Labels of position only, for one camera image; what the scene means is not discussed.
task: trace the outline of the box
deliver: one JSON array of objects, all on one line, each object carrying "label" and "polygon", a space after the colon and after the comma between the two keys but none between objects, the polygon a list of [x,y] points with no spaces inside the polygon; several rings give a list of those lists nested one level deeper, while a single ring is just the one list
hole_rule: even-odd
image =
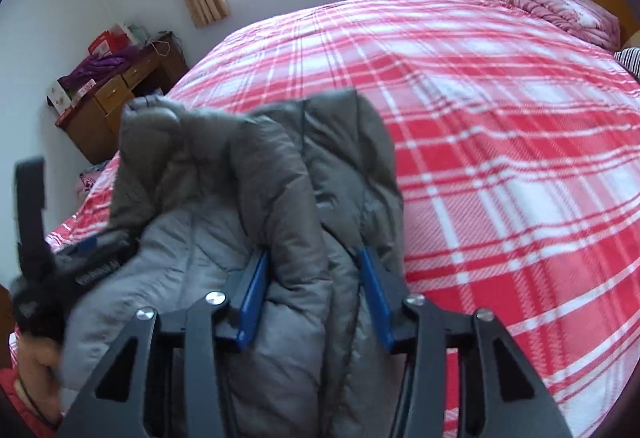
[{"label": "box", "polygon": [[71,99],[58,81],[50,85],[47,90],[47,98],[51,101],[53,107],[56,108],[58,114],[64,113],[66,108],[71,107]]},{"label": "box", "polygon": [[91,79],[89,82],[87,82],[87,84],[85,84],[82,88],[76,91],[74,98],[71,99],[71,105],[73,107],[76,107],[78,105],[78,102],[80,102],[80,99],[84,97],[93,88],[95,88],[95,80]]}]

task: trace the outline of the folded quilt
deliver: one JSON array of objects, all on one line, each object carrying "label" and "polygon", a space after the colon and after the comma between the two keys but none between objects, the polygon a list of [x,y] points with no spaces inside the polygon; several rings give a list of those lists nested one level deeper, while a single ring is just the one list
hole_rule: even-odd
[{"label": "folded quilt", "polygon": [[620,49],[618,18],[589,0],[504,0],[605,50]]}]

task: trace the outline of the plaid blanket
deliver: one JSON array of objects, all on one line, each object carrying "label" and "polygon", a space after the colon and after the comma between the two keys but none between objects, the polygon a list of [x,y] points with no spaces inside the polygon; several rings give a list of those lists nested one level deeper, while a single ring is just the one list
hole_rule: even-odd
[{"label": "plaid blanket", "polygon": [[[353,0],[232,34],[170,97],[245,111],[350,86],[396,144],[412,290],[450,310],[491,307],[587,436],[640,357],[636,80],[501,0]],[[117,166],[53,248],[106,225]]]}]

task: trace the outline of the gray down jacket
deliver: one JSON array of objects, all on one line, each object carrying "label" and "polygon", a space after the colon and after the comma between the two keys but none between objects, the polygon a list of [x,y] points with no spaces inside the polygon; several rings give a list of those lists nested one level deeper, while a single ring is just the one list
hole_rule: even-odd
[{"label": "gray down jacket", "polygon": [[255,342],[225,357],[242,434],[387,436],[402,364],[376,341],[353,259],[368,244],[401,274],[394,147],[372,105],[348,91],[245,116],[139,98],[120,158],[110,225],[144,228],[140,251],[71,314],[65,386],[80,389],[138,308],[189,307],[265,245]]}]

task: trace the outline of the metal bracket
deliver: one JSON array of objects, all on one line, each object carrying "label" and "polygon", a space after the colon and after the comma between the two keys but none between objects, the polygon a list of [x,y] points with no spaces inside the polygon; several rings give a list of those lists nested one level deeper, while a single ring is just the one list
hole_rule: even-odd
[{"label": "metal bracket", "polygon": [[58,438],[170,438],[174,349],[184,349],[188,438],[239,436],[220,353],[254,340],[268,284],[267,253],[255,252],[222,291],[189,309],[143,307],[125,326],[82,388]]},{"label": "metal bracket", "polygon": [[358,253],[358,264],[378,341],[389,353],[406,354],[391,438],[442,436],[448,348],[459,353],[459,438],[571,438],[536,370],[491,310],[458,314],[409,294],[372,248]]}]

